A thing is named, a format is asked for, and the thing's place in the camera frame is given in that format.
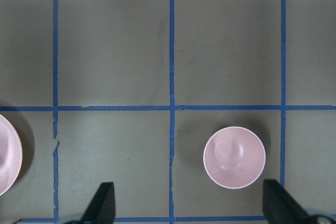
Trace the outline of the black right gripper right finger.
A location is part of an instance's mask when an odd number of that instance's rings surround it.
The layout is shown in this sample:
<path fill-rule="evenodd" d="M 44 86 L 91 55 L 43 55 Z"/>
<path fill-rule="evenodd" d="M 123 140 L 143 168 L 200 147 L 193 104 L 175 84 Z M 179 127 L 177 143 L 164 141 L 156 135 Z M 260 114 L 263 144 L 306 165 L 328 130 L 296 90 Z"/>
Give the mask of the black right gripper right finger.
<path fill-rule="evenodd" d="M 268 223 L 303 223 L 308 213 L 275 179 L 265 179 L 262 191 L 263 214 Z"/>

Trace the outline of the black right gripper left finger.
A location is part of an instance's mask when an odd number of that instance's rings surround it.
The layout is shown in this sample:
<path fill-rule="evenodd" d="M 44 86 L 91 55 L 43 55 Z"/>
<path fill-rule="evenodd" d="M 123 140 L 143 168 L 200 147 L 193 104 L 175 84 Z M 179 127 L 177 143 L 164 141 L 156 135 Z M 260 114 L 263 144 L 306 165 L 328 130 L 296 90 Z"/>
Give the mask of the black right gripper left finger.
<path fill-rule="evenodd" d="M 101 183 L 89 206 L 81 217 L 81 223 L 114 223 L 115 192 L 113 182 Z"/>

